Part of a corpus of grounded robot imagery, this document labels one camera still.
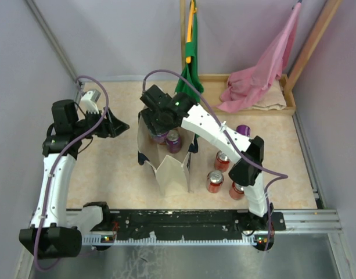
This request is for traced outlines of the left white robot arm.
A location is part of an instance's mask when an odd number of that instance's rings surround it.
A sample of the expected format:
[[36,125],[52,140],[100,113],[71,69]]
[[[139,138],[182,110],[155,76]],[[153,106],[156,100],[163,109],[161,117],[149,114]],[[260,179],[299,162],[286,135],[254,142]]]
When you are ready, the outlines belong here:
[[104,231],[112,226],[106,202],[88,202],[74,219],[67,219],[70,178],[82,139],[115,138],[129,129],[110,109],[86,112],[79,119],[76,103],[69,99],[53,103],[52,116],[42,144],[44,175],[38,205],[29,228],[19,232],[20,243],[37,260],[76,257],[83,236],[94,228]]

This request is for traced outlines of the cream canvas tote bag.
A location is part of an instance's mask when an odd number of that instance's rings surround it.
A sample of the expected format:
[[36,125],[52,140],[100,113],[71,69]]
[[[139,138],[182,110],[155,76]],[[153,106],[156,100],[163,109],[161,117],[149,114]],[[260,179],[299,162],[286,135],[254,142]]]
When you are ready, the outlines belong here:
[[192,192],[190,186],[190,163],[198,152],[197,136],[178,127],[182,147],[177,153],[170,153],[167,145],[156,143],[142,119],[138,116],[138,163],[149,164],[162,196],[183,195]]

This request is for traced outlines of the purple soda can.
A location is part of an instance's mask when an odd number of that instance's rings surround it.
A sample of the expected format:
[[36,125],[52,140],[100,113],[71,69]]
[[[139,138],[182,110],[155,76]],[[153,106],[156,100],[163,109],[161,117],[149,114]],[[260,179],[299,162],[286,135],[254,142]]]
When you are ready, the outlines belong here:
[[166,145],[166,138],[168,136],[168,132],[162,134],[151,134],[151,139],[154,143],[159,145]]
[[166,144],[170,153],[178,153],[181,150],[181,136],[177,130],[171,130],[167,134]]
[[236,132],[246,137],[250,137],[251,135],[250,127],[244,124],[238,125],[236,128]]

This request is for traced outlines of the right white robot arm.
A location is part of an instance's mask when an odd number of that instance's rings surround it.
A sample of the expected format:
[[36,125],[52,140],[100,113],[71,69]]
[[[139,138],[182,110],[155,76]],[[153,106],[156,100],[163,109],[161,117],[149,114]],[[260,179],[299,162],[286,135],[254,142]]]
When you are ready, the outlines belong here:
[[264,230],[272,223],[260,169],[264,157],[262,138],[251,139],[230,129],[183,92],[171,97],[153,85],[142,93],[141,101],[146,107],[140,116],[151,132],[162,134],[181,127],[226,154],[233,163],[229,178],[244,188],[252,225]]

